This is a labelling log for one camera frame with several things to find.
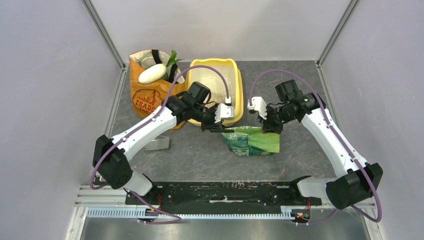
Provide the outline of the metal scoop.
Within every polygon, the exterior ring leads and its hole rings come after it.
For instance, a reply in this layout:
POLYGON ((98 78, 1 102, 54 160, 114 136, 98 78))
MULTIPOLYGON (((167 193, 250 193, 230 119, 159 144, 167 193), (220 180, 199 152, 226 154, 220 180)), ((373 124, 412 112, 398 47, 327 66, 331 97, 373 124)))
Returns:
POLYGON ((148 142, 142 149, 145 151, 159 151, 168 149, 170 146, 170 138, 168 136, 159 135, 148 142))

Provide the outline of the black bag clip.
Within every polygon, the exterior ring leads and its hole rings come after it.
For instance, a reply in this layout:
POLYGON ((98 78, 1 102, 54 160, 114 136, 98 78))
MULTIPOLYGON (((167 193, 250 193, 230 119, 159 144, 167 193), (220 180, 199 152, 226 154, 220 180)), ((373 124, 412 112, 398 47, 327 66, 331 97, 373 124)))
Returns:
POLYGON ((226 128, 224 125, 212 126, 209 130, 211 133, 233 133, 233 129, 226 128))

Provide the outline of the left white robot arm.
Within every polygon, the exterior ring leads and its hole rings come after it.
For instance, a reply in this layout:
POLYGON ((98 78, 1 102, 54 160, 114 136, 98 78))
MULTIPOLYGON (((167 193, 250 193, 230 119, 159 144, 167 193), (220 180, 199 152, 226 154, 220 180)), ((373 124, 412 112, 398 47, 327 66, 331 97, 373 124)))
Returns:
POLYGON ((125 188, 137 193, 144 204, 152 204, 157 198, 154 183, 144 174, 134 172, 129 161, 153 139, 184 121, 200 122, 203 131, 223 132, 223 121, 234 116, 231 99, 207 107, 205 99, 210 95, 209 88, 195 82, 187 91, 167 97, 153 113, 130 129, 112 138, 101 135, 95 142, 91 177, 100 174, 112 189, 125 188))

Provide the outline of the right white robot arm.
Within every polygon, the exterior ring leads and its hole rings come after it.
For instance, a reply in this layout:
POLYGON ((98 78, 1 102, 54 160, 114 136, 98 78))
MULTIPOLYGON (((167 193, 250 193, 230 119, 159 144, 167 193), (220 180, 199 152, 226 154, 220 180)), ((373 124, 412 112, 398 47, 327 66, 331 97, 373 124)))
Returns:
POLYGON ((336 177, 301 177, 288 191, 289 200, 300 205, 309 197, 327 199, 343 210, 373 196, 378 188, 383 169, 378 163, 370 164, 362 157, 331 119, 321 97, 316 93, 304 94, 291 79, 275 87, 279 103, 266 103, 262 97, 253 97, 250 112, 258 112, 264 133, 281 134, 283 126, 297 120, 315 138, 330 160, 336 177))

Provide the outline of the green litter bag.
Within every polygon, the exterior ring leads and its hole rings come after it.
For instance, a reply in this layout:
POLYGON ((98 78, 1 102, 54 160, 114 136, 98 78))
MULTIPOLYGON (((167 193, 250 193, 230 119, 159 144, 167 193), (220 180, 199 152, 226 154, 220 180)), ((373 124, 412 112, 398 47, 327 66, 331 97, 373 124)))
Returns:
POLYGON ((269 156, 280 152, 280 135, 262 133, 261 127, 231 127, 223 132, 228 149, 238 156, 269 156))

